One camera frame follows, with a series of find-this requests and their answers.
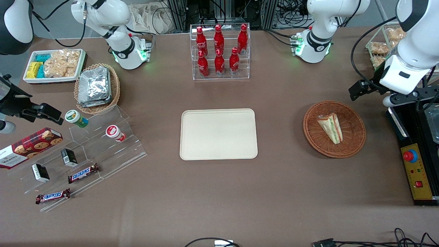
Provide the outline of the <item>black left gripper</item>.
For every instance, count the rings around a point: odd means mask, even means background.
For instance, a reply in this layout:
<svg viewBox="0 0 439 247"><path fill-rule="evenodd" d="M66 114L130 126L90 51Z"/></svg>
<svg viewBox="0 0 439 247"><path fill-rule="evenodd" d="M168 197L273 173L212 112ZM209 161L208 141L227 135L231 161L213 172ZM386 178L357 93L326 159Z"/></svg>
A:
<svg viewBox="0 0 439 247"><path fill-rule="evenodd" d="M375 84L370 83L366 80L358 80L353 84L348 90L350 99L352 101L357 100L359 97L370 94L377 91ZM436 96L439 91L439 85L437 83L432 83L428 86L419 88L416 87L409 94L395 93L390 96L390 102L394 105L420 102L427 99L432 99Z"/></svg>

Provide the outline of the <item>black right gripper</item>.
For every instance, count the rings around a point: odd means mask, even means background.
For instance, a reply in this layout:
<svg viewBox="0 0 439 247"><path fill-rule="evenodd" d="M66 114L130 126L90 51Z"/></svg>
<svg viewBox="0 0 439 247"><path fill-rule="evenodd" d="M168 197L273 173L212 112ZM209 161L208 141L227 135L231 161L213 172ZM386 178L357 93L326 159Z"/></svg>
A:
<svg viewBox="0 0 439 247"><path fill-rule="evenodd" d="M0 111L10 117L24 118L34 122L36 118L47 119L57 125L62 125L64 119L61 111L47 103L37 105L31 102L31 94L26 93L10 82L11 76L1 76Z"/></svg>

